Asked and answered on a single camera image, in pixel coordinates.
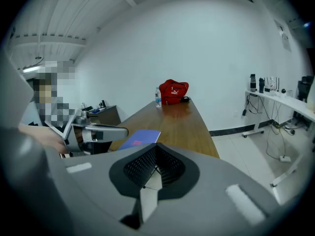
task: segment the white desk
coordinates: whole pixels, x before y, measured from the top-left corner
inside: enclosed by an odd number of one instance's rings
[[[306,103],[303,101],[300,101],[298,99],[294,99],[292,97],[278,97],[278,96],[273,96],[268,92],[264,92],[264,93],[259,93],[259,92],[251,92],[249,90],[246,91],[246,93],[251,93],[257,96],[260,96],[262,103],[264,104],[264,99],[270,99],[276,102],[279,102],[283,105],[286,105],[287,107],[292,108],[293,110],[295,110],[296,112],[304,115],[306,118],[310,119],[312,122],[315,122],[315,113],[313,113],[311,110],[306,108]],[[252,135],[252,134],[256,134],[256,133],[263,133],[264,129],[263,128],[259,128],[259,124],[261,121],[261,116],[262,114],[258,114],[259,117],[257,118],[257,122],[255,124],[254,130],[248,131],[248,132],[244,132],[243,136],[246,138],[248,135]],[[299,162],[301,161],[303,157],[303,154],[299,154],[298,158],[294,161],[294,163],[291,165],[291,167],[285,172],[283,173],[281,176],[277,177],[275,180],[273,180],[270,185],[272,187],[277,186],[277,184],[279,182],[281,182],[283,179],[285,179],[288,175],[290,175],[293,171],[296,170],[297,165],[299,164]]]

